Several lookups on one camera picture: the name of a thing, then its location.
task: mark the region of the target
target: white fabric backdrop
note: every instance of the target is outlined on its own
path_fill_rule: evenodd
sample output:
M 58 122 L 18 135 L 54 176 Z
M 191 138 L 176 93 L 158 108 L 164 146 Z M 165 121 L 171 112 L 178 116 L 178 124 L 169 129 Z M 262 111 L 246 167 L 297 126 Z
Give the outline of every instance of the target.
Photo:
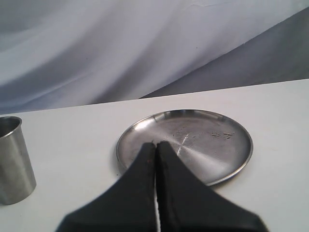
M 0 113 L 142 97 L 309 0 L 0 0 Z

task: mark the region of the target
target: stainless steel plate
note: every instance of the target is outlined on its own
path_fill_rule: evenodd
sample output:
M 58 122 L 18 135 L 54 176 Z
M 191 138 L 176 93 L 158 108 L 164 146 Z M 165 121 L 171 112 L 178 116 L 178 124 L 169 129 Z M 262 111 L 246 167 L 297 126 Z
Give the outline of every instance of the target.
M 116 154 L 127 169 L 145 142 L 168 141 L 184 164 L 206 185 L 236 175 L 249 161 L 253 143 L 236 121 L 208 111 L 173 110 L 149 116 L 120 137 Z

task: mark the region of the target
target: cup rim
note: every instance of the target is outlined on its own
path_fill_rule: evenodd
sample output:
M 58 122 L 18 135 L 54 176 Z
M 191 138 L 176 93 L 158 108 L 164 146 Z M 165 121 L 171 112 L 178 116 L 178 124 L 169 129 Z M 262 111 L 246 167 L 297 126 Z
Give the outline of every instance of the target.
M 4 116 L 4 117 L 0 117 L 0 121 L 3 120 L 3 119 L 17 119 L 19 121 L 18 125 L 13 129 L 11 130 L 9 133 L 5 134 L 4 136 L 0 136 L 0 140 L 3 139 L 3 138 L 6 138 L 8 137 L 10 134 L 14 133 L 15 130 L 17 130 L 20 125 L 22 124 L 23 120 L 19 117 L 16 117 L 16 116 Z

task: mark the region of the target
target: stainless steel cup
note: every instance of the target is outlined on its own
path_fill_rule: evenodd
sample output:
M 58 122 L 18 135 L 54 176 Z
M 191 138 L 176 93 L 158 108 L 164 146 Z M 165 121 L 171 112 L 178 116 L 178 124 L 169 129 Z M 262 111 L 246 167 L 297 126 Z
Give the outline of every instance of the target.
M 0 203 L 14 204 L 29 196 L 36 181 L 18 117 L 0 117 Z

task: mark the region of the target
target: white tabletop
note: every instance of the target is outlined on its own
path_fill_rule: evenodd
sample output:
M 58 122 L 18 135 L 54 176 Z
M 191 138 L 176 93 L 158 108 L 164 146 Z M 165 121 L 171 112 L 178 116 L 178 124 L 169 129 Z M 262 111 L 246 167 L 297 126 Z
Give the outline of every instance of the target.
M 252 159 L 216 191 L 259 214 L 272 232 L 309 231 L 309 80 L 15 114 L 38 185 L 22 202 L 0 206 L 0 230 L 53 232 L 118 179 L 122 132 L 172 109 L 214 111 L 242 124 Z

